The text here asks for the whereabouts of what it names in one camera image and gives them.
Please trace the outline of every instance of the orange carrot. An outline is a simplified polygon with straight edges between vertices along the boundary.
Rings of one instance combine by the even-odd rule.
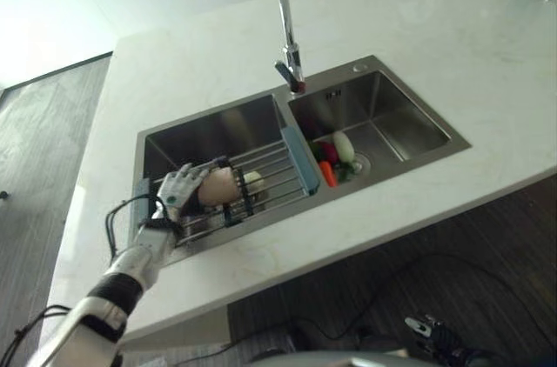
[[[331,164],[328,161],[320,161],[319,168],[323,173],[323,177],[327,181],[329,187],[337,187],[339,184],[337,183],[337,178],[334,175],[334,171],[332,171]]]

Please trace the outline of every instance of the wooden floor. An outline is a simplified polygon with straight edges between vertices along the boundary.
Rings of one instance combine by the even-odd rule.
[[[0,348],[46,305],[109,58],[5,91],[0,103]],[[13,365],[37,345],[23,343]]]
[[[45,305],[73,185],[109,59],[4,93],[0,103],[0,348],[13,330]],[[294,316],[308,317],[330,334],[340,332],[383,279],[416,256],[448,252],[481,264],[512,285],[555,345],[557,178],[551,177],[462,215],[346,258],[229,306],[232,335]],[[513,360],[551,352],[516,298],[490,277],[456,261],[431,257],[402,273],[379,294],[360,324],[396,337],[419,356],[405,316],[428,312],[446,321],[475,347]],[[352,333],[329,341],[300,327],[315,348],[354,348]],[[15,366],[37,343],[25,343]],[[241,365],[267,348],[286,347],[285,330],[248,339],[222,356],[187,364]],[[215,347],[166,351],[172,363]],[[134,354],[140,365],[158,354]]]
[[[532,312],[551,340],[537,331],[512,293],[459,261],[429,257],[395,277],[358,326],[395,337],[415,357],[424,357],[404,324],[422,312],[445,321],[467,345],[495,351],[519,365],[550,356],[556,331],[557,177],[426,227],[380,247],[348,257],[292,281],[264,290],[228,308],[232,337],[291,317],[308,317],[327,333],[340,333],[365,307],[385,278],[418,256],[450,253],[501,276]],[[311,325],[299,324],[315,349],[353,350],[353,331],[330,341]],[[221,356],[188,366],[240,366],[271,347],[287,348],[285,328],[245,340]],[[173,363],[203,356],[218,346],[130,354],[127,365],[163,356]]]

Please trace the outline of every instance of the faucet handle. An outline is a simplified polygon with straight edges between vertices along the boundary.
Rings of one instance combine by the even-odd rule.
[[[305,83],[298,81],[286,64],[282,61],[277,61],[275,62],[275,69],[277,69],[280,75],[286,80],[292,93],[304,93]]]

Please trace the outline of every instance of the white robotic hand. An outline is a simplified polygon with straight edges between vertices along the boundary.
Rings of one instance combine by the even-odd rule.
[[[180,170],[166,175],[157,195],[164,202],[172,221],[178,221],[185,203],[208,174],[207,169],[192,168],[191,163],[188,163]]]

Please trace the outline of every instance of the robotic arm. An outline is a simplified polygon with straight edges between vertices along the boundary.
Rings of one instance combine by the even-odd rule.
[[[134,243],[124,250],[98,284],[58,326],[52,338],[28,362],[29,367],[117,367],[118,341],[128,316],[143,294],[156,283],[158,272],[174,248],[174,224],[208,170],[184,165],[166,175],[158,191],[170,221],[158,204],[152,220],[143,224]]]

